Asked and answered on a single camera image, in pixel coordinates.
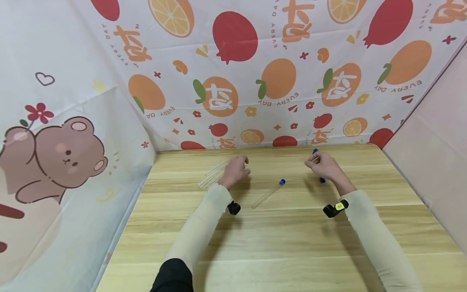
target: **cartoon bear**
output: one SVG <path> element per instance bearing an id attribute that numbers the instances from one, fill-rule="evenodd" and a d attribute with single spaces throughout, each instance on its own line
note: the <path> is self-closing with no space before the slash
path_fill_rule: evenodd
<path id="1" fill-rule="evenodd" d="M 9 194 L 28 204 L 45 198 L 61 202 L 67 189 L 83 185 L 107 167 L 104 145 L 85 117 L 72 117 L 36 135 L 25 127 L 5 134 L 0 152 Z"/>

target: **heart outline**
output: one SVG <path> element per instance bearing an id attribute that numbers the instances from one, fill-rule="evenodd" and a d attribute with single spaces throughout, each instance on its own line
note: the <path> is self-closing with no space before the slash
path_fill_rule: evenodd
<path id="1" fill-rule="evenodd" d="M 39 75 L 42 75 L 42 77 L 43 77 L 44 79 L 52 78 L 52 82 L 43 83 L 43 82 L 39 79 Z M 42 72 L 37 72 L 37 73 L 35 74 L 35 78 L 37 79 L 37 81 L 39 81 L 39 83 L 40 83 L 42 86 L 49 86 L 49 85 L 55 83 L 55 78 L 54 78 L 52 75 L 47 75 L 47 74 L 44 74 L 44 73 L 42 73 Z"/>

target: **white wall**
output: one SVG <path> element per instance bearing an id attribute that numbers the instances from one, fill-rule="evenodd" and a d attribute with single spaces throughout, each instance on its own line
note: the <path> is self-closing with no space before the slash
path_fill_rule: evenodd
<path id="1" fill-rule="evenodd" d="M 467 254 L 467 48 L 384 147 Z"/>

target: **yellow star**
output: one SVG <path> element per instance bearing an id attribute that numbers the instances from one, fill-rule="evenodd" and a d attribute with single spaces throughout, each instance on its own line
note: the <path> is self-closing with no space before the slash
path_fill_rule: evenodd
<path id="1" fill-rule="evenodd" d="M 96 79 L 92 81 L 92 88 L 99 93 L 104 93 L 108 90 L 104 82 Z"/>

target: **bear ear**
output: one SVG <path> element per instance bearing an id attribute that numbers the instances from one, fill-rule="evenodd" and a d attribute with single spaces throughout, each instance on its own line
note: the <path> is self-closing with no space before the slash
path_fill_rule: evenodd
<path id="1" fill-rule="evenodd" d="M 107 157 L 102 157 L 102 159 L 99 160 L 94 166 L 94 173 L 91 176 L 95 177 L 96 175 L 101 174 L 104 171 L 104 169 L 106 169 L 107 163 Z"/>
<path id="2" fill-rule="evenodd" d="M 63 124 L 63 127 L 70 128 L 78 132 L 89 132 L 90 134 L 94 133 L 93 124 L 85 117 L 72 117 L 67 119 Z"/>

